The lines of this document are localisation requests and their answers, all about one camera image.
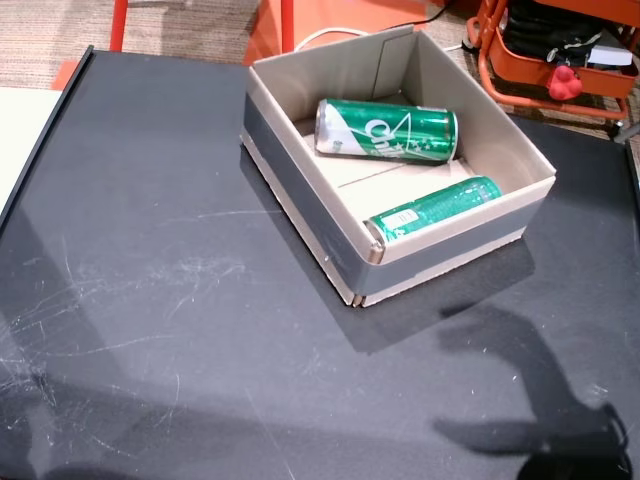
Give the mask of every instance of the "green can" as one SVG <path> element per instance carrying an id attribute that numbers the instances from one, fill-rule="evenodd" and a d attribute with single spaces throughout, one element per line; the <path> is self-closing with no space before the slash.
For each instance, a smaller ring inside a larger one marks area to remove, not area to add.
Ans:
<path id="1" fill-rule="evenodd" d="M 318 106 L 315 144 L 327 154 L 446 163 L 456 153 L 458 120 L 448 110 L 327 99 Z"/>
<path id="2" fill-rule="evenodd" d="M 364 223 L 377 240 L 386 244 L 501 195 L 500 188 L 490 178 L 472 177 L 387 210 Z"/>

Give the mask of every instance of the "table surface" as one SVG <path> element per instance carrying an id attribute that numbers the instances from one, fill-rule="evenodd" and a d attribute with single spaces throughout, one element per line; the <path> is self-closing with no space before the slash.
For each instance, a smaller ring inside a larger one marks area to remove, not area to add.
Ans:
<path id="1" fill-rule="evenodd" d="M 0 238 L 0 475 L 630 478 L 623 147 L 521 122 L 558 168 L 525 239 L 352 309 L 239 146 L 242 68 L 90 62 Z"/>

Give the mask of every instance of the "white surface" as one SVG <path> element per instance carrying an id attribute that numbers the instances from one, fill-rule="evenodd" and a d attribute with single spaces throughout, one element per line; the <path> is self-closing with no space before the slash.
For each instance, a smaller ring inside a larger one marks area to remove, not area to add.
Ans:
<path id="1" fill-rule="evenodd" d="M 0 211 L 60 94 L 0 87 Z"/>
<path id="2" fill-rule="evenodd" d="M 633 54 L 608 30 L 602 32 L 602 37 L 589 55 L 589 63 L 599 63 L 600 65 L 623 66 L 631 65 Z"/>

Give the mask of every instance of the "orange chair leg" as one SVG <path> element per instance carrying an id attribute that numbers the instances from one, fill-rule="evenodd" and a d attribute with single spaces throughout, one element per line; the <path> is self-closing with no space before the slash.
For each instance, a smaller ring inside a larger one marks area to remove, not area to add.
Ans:
<path id="1" fill-rule="evenodd" d="M 293 52 L 293 0 L 281 0 L 282 9 L 282 53 Z"/>
<path id="2" fill-rule="evenodd" d="M 127 21 L 128 0 L 115 0 L 113 4 L 113 22 L 111 24 L 111 44 L 109 50 L 112 52 L 122 51 L 124 40 L 124 25 Z"/>

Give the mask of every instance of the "open box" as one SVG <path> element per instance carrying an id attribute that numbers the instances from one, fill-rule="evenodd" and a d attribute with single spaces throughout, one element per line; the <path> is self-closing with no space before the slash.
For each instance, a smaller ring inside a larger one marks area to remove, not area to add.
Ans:
<path id="1" fill-rule="evenodd" d="M 324 98 L 456 112 L 457 161 L 429 167 L 332 158 L 313 147 Z M 243 143 L 347 304 L 368 306 L 522 236 L 555 169 L 424 32 L 411 27 L 257 62 Z M 503 196 L 381 245 L 364 220 L 472 175 Z"/>

